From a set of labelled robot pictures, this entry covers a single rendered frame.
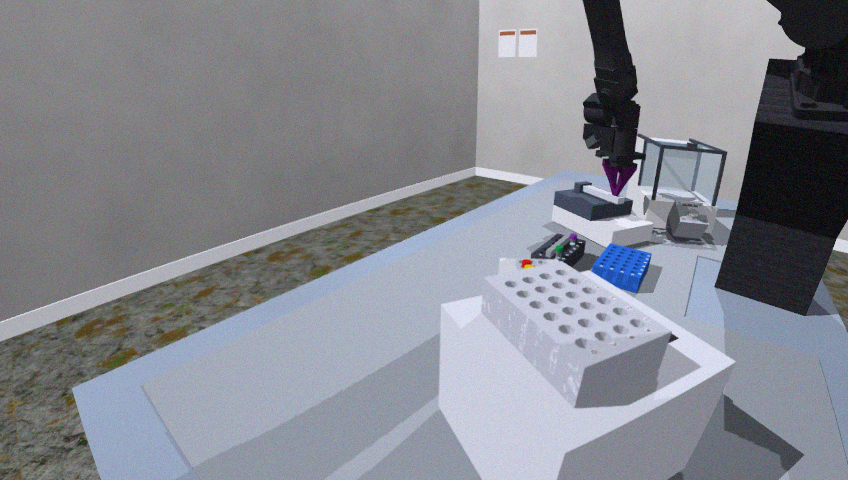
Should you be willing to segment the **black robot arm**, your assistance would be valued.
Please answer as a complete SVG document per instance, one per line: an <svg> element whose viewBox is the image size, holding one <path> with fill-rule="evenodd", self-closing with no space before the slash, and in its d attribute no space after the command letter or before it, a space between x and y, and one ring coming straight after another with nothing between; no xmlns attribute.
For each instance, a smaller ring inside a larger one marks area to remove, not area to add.
<svg viewBox="0 0 848 480"><path fill-rule="evenodd" d="M789 66L792 116L848 122L848 0L767 1L781 12L778 25L788 38L806 47ZM588 149L600 147L612 153L615 130L611 124L622 133L638 128L641 106L631 100L638 93L636 68L620 0L583 0L583 4L597 92L583 102L584 118L592 123L584 124L583 139Z"/></svg>

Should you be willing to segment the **blue tube rack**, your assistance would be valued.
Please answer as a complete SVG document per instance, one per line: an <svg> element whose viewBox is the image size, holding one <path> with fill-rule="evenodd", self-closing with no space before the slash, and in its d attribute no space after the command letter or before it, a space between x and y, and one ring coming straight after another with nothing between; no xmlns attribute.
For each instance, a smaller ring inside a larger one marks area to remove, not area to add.
<svg viewBox="0 0 848 480"><path fill-rule="evenodd" d="M637 293L649 268L651 255L610 243L593 264L592 272L619 289Z"/></svg>

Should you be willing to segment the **white block with round holes on base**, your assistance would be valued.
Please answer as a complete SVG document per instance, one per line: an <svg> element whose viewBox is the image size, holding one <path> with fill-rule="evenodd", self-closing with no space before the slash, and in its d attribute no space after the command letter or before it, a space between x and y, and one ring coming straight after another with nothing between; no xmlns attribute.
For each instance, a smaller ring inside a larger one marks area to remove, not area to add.
<svg viewBox="0 0 848 480"><path fill-rule="evenodd" d="M735 363L562 261L441 304L439 408L482 480L667 480Z"/></svg>

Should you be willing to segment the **white block with grey holes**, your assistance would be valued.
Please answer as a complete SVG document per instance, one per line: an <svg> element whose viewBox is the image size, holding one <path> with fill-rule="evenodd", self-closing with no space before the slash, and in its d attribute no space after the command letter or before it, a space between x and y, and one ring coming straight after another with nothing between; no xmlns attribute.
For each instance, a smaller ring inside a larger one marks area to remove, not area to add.
<svg viewBox="0 0 848 480"><path fill-rule="evenodd" d="M500 258L498 274L513 272L513 271L522 269L522 261L523 260L524 259L518 259L518 258ZM557 259L546 259L547 261L544 260L544 259L528 259L528 260L531 260L532 263L535 263L535 264L531 264L534 267L559 261Z"/></svg>

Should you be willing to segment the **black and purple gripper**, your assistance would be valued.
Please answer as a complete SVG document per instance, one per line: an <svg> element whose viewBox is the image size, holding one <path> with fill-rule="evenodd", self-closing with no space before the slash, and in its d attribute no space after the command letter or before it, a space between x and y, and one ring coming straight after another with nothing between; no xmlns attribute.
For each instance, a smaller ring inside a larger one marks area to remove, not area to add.
<svg viewBox="0 0 848 480"><path fill-rule="evenodd" d="M595 156L600 158L609 156L609 158L603 159L602 165L607 175L612 195L618 196L637 170L638 164L633 163L633 160L645 160L646 154L635 152L638 129L623 129L623 133L620 132L620 128L612 126L611 129L615 130L612 153L596 150ZM617 183L618 172L619 178Z"/></svg>

